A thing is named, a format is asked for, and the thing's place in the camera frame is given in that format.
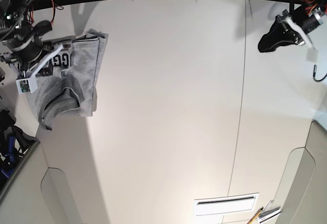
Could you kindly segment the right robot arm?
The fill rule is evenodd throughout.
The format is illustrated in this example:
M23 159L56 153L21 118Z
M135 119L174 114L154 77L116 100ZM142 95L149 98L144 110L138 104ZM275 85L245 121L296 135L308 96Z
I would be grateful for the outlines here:
M1 0L1 44L10 51L1 54L1 62L17 70L19 78L26 78L44 57L55 49L55 43L42 37L52 31L54 19L34 22L34 4L38 0ZM52 10L63 7L50 0Z

